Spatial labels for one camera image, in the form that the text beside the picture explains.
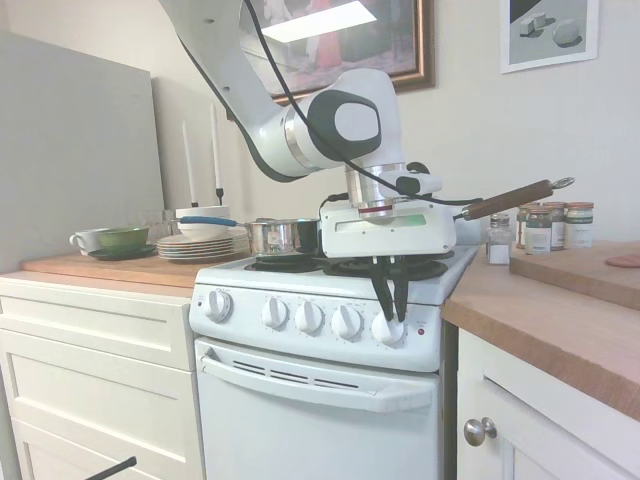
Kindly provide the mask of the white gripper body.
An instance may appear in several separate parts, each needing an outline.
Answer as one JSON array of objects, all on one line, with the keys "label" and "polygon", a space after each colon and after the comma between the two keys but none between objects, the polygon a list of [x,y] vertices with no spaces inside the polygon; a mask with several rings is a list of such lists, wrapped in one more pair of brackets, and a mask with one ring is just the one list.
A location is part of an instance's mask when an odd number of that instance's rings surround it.
[{"label": "white gripper body", "polygon": [[456,245],[453,212],[431,202],[399,202],[373,218],[348,203],[327,204],[320,220],[329,258],[435,255]]}]

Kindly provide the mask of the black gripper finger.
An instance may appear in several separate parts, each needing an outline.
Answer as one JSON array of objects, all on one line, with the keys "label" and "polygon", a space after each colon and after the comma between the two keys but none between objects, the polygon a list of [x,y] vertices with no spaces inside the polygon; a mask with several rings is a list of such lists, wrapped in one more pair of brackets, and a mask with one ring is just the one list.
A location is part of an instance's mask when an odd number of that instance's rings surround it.
[{"label": "black gripper finger", "polygon": [[394,282],[394,304],[397,319],[404,321],[407,314],[408,292],[409,292],[409,270],[404,257],[396,257],[393,267]]},{"label": "black gripper finger", "polygon": [[392,321],[394,315],[394,302],[388,286],[387,267],[386,260],[384,258],[371,258],[370,278],[385,320]]}]

